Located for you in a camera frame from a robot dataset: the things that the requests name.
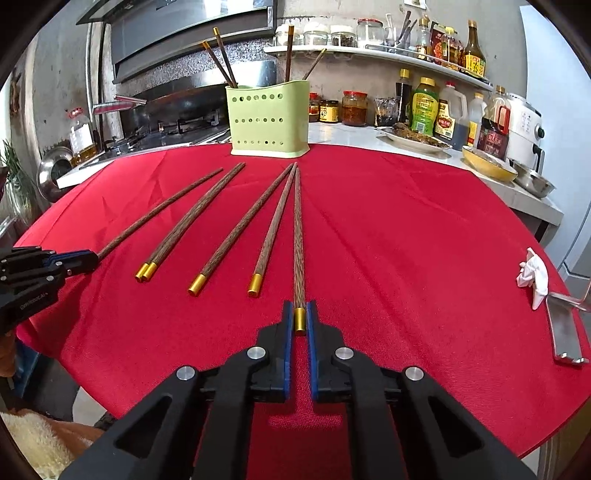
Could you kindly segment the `wall shelf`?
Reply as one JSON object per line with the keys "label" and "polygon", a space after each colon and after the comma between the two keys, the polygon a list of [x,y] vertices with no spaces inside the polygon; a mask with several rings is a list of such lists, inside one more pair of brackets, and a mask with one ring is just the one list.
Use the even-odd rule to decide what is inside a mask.
{"label": "wall shelf", "polygon": [[296,45],[293,48],[295,54],[311,55],[311,53],[320,53],[322,49],[327,50],[329,54],[336,55],[339,58],[352,59],[355,56],[379,61],[398,63],[411,66],[413,68],[437,73],[441,76],[455,79],[459,83],[465,83],[476,87],[477,89],[492,92],[494,85],[486,77],[474,77],[465,72],[464,68],[454,70],[435,62],[415,58],[411,55],[388,51],[383,46],[372,45],[370,48],[342,47],[332,45]]}

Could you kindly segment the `steel pot lid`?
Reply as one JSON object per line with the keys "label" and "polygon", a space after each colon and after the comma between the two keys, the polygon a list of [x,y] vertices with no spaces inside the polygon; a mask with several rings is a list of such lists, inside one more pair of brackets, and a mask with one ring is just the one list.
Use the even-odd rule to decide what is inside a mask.
{"label": "steel pot lid", "polygon": [[71,187],[59,187],[57,180],[71,169],[71,150],[56,146],[46,152],[37,169],[37,187],[41,196],[49,203],[55,203],[71,190]]}

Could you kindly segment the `white vinegar jug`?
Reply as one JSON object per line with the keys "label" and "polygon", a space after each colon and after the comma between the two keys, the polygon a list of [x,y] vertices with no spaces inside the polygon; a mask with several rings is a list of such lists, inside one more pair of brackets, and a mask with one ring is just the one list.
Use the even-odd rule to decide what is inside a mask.
{"label": "white vinegar jug", "polygon": [[447,82],[439,94],[439,111],[434,125],[434,135],[454,150],[461,151],[467,144],[469,127],[467,97],[454,83]]}

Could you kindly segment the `red label dark bottle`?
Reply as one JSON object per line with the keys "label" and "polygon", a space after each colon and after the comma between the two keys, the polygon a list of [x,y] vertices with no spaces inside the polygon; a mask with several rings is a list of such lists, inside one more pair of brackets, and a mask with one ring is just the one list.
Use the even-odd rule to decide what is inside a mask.
{"label": "red label dark bottle", "polygon": [[482,118],[477,148],[504,161],[509,142],[511,105],[506,89],[497,85]]}

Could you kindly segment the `green sauce bottle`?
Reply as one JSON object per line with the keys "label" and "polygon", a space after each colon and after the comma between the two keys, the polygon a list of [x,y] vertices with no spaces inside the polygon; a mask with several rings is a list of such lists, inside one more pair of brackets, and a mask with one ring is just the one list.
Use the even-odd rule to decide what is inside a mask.
{"label": "green sauce bottle", "polygon": [[414,132],[432,136],[439,112],[439,93],[435,80],[422,77],[412,95],[411,129]]}

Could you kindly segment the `black gas stove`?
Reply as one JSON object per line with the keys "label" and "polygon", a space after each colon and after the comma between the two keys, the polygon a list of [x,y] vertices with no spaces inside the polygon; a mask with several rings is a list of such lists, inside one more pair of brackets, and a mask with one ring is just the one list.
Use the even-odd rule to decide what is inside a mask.
{"label": "black gas stove", "polygon": [[116,158],[158,148],[224,143],[230,138],[228,122],[212,119],[178,121],[175,124],[157,124],[154,130],[146,126],[136,129],[129,137],[108,140],[105,148],[79,165],[81,169],[100,165]]}

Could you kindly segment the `dark soy sauce bottle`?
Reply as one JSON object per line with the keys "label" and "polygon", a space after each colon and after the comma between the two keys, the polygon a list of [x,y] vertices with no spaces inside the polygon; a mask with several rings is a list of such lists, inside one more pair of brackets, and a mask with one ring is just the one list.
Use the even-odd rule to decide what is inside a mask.
{"label": "dark soy sauce bottle", "polygon": [[411,73],[406,68],[400,69],[400,79],[396,83],[396,94],[399,99],[398,122],[407,126],[411,125],[411,101],[413,87],[411,82]]}

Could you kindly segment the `steel wok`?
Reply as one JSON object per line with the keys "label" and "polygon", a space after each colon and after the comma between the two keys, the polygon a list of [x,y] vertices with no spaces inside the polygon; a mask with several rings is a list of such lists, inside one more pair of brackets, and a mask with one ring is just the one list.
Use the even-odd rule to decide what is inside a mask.
{"label": "steel wok", "polygon": [[122,129],[155,131],[160,125],[173,127],[201,119],[218,110],[226,110],[225,85],[209,85],[172,91],[160,87],[146,90],[134,97],[121,96],[119,100],[96,104],[94,116],[118,113]]}

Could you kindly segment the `steel bowl right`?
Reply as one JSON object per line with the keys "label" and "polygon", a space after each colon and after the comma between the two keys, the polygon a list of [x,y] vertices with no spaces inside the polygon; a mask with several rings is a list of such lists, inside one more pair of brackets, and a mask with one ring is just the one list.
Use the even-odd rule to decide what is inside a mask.
{"label": "steel bowl right", "polygon": [[555,186],[535,170],[513,161],[512,167],[517,171],[514,182],[538,199],[546,198],[555,190]]}

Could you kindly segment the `range hood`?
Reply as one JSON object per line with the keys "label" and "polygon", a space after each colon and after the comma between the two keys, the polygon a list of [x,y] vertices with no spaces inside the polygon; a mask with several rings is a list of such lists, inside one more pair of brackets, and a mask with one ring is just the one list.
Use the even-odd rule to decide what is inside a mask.
{"label": "range hood", "polygon": [[229,43],[273,35],[276,7],[273,0],[95,1],[77,23],[111,26],[115,81],[122,83],[213,42],[214,28]]}

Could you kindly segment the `plate of food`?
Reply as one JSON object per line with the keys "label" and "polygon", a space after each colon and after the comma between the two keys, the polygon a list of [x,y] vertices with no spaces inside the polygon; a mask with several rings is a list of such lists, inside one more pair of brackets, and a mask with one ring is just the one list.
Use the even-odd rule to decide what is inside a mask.
{"label": "plate of food", "polygon": [[404,123],[396,123],[394,126],[378,127],[377,130],[384,134],[394,145],[404,149],[410,149],[422,153],[441,153],[451,148],[445,142],[436,138],[413,131]]}

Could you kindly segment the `metal clip stand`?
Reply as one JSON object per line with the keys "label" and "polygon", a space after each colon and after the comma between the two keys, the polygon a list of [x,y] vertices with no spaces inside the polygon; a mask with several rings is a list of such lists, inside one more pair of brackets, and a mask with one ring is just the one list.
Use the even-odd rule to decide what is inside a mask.
{"label": "metal clip stand", "polygon": [[581,350],[581,342],[575,325],[575,312],[590,312],[590,285],[582,297],[550,292],[546,297],[546,309],[552,335],[554,359],[569,366],[589,363]]}

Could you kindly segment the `cooking oil bottle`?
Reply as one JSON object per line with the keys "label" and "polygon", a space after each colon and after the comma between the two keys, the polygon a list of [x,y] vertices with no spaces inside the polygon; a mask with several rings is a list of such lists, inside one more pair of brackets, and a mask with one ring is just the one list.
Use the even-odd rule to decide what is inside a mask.
{"label": "cooking oil bottle", "polygon": [[72,150],[72,165],[77,166],[98,154],[90,119],[81,107],[69,112],[69,141]]}

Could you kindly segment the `red lid jar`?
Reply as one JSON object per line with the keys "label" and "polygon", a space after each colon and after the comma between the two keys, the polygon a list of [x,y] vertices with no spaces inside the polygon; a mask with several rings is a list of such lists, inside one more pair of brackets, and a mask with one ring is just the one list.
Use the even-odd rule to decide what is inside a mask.
{"label": "red lid jar", "polygon": [[320,121],[320,95],[318,95],[318,93],[311,92],[308,95],[308,100],[310,100],[308,102],[308,121],[310,123]]}

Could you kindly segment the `brown sauce jar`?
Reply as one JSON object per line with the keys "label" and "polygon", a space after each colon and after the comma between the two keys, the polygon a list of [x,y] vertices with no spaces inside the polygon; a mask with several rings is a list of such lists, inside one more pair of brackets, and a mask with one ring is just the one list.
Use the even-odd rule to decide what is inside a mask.
{"label": "brown sauce jar", "polygon": [[363,127],[367,122],[368,95],[354,90],[342,91],[341,120],[342,124]]}

